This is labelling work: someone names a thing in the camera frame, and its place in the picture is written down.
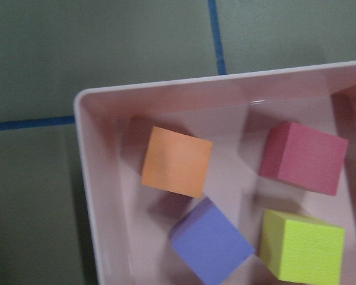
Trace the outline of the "orange foam block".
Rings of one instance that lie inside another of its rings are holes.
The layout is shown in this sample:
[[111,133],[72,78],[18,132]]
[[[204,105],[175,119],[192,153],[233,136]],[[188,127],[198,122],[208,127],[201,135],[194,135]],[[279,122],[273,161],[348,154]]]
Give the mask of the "orange foam block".
[[213,142],[154,126],[142,167],[145,186],[200,198]]

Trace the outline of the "purple foam block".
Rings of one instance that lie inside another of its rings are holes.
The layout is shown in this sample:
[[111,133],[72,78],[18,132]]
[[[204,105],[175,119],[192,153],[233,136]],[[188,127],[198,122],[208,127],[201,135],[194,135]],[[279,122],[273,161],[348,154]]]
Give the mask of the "purple foam block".
[[204,284],[221,284],[254,247],[208,197],[170,231],[171,247]]

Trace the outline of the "pink foam block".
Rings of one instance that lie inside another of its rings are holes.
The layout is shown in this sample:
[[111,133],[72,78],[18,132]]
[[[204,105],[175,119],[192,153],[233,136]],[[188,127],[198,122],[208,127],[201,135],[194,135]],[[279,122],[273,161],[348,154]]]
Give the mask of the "pink foam block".
[[335,196],[348,140],[295,122],[272,128],[259,174],[265,178]]

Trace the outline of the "yellow foam block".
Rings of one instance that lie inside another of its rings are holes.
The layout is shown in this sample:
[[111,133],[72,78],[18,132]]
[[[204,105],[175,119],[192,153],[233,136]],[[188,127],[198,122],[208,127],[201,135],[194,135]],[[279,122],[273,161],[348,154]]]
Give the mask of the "yellow foam block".
[[345,229],[287,211],[263,212],[259,258],[280,281],[339,284]]

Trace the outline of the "pink plastic bin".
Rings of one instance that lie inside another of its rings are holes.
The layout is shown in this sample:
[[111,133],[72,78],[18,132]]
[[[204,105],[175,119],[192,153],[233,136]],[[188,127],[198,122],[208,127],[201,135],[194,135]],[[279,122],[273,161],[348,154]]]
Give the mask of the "pink plastic bin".
[[[346,230],[342,284],[356,284],[356,61],[81,91],[74,100],[100,284],[198,284],[169,245],[197,200],[141,184],[152,126],[213,142],[204,194],[257,246],[265,208]],[[285,122],[349,141],[335,196],[259,176]]]

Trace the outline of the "blue tape centre strip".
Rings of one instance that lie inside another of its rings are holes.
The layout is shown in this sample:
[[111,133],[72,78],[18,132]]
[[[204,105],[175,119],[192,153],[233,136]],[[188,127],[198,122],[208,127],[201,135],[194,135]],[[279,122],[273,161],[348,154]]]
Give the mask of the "blue tape centre strip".
[[227,69],[224,59],[223,43],[221,39],[216,0],[208,0],[208,9],[211,23],[212,38],[215,49],[217,71],[219,75],[226,75]]

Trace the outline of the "blue tape side strip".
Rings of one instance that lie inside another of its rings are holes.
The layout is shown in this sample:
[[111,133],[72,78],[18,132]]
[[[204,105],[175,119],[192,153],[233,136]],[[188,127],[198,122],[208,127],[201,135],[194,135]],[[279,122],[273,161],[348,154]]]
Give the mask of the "blue tape side strip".
[[41,128],[47,126],[61,126],[75,123],[74,116],[60,116],[52,118],[28,119],[20,121],[0,122],[0,131],[14,129]]

